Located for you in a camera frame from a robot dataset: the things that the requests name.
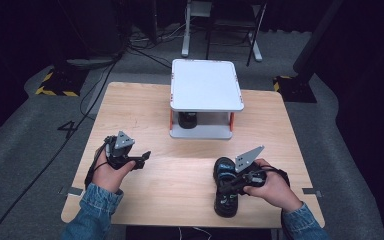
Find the yellow and black tape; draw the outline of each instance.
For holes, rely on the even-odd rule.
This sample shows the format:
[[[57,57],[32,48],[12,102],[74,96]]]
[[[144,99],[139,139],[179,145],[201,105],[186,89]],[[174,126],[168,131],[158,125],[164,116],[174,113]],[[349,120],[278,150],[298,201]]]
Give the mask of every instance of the yellow and black tape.
[[[70,97],[80,96],[80,89],[83,85],[83,82],[79,82],[79,84],[73,84],[75,81],[69,81],[70,84],[67,84],[67,81],[58,78],[56,75],[58,74],[54,73],[54,69],[51,69],[43,79],[39,88],[36,90],[36,94]]]
[[[273,78],[273,88],[278,93],[281,93],[279,81],[281,81],[283,79],[293,79],[293,77],[290,77],[290,76],[276,76],[276,77]]]

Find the gray floor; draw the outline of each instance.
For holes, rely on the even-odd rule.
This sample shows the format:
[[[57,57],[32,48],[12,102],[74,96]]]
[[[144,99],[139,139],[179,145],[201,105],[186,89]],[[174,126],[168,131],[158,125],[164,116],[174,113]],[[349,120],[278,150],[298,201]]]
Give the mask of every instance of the gray floor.
[[[310,33],[296,32],[260,34],[258,45],[263,61],[251,61],[250,67],[245,66],[247,48],[215,46],[210,58],[232,61],[242,89],[273,91],[274,76],[296,75],[292,65],[310,36]],[[181,58],[181,47],[182,39],[177,38],[143,52],[163,57],[170,63]],[[192,35],[189,58],[204,57],[204,35],[196,32]],[[89,73],[81,97],[35,95],[50,68],[26,82],[29,99],[0,128],[0,218],[64,142],[66,133],[57,128],[70,120],[76,124],[80,121],[79,109],[85,111],[94,99],[92,96],[96,97],[92,87],[103,74],[103,69]],[[114,67],[109,81],[169,84],[170,73],[169,68],[147,57],[126,53]],[[313,185],[322,194],[319,202],[326,220],[325,229],[332,239],[384,239],[375,199],[335,125],[336,97],[317,76],[312,78],[310,85],[317,104],[285,105]],[[5,218],[0,226],[0,239],[59,237],[65,226],[60,218],[65,196],[59,192],[71,185],[92,126],[90,119],[81,124],[49,168]],[[114,226],[109,239],[121,239],[122,230]]]

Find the hand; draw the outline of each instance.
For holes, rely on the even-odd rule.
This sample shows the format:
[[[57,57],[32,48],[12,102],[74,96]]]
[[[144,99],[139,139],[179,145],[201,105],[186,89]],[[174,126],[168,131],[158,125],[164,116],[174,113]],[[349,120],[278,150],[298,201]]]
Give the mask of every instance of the hand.
[[[256,159],[259,166],[271,166],[264,159]],[[275,207],[292,212],[302,207],[302,202],[277,173],[268,171],[266,183],[262,187],[245,186],[244,191],[251,196],[260,197]]]
[[[106,161],[107,158],[105,156],[104,150],[101,152],[101,155],[99,155],[96,166],[99,166]],[[107,191],[116,193],[120,188],[120,184],[123,181],[123,178],[133,169],[135,164],[135,161],[130,161],[118,170],[113,169],[108,164],[104,164],[96,169],[95,173],[93,174],[92,182],[95,185],[106,189]]]

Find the person's left hand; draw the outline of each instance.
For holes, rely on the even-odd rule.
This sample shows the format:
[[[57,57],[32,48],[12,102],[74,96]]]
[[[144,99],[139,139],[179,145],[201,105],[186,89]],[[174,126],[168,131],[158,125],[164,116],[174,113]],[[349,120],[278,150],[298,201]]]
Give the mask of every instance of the person's left hand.
[[[101,155],[98,157],[96,167],[106,162],[105,150],[101,152]],[[133,169],[135,166],[135,161],[130,161],[126,163],[122,168],[115,170],[110,165],[104,164],[98,169],[96,169],[93,174],[92,182],[106,189],[107,191],[116,193],[120,188],[120,184],[123,181],[123,178]]]

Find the denim jacket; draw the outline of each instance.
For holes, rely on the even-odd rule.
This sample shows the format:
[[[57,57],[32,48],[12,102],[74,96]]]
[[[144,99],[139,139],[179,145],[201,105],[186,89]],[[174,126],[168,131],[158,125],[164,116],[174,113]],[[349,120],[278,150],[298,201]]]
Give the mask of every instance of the denim jacket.
[[[79,213],[67,224],[61,239],[104,239],[122,198],[121,190],[114,194],[91,183],[80,201]],[[295,240],[329,239],[305,203],[294,212],[282,213],[282,220],[284,231]]]

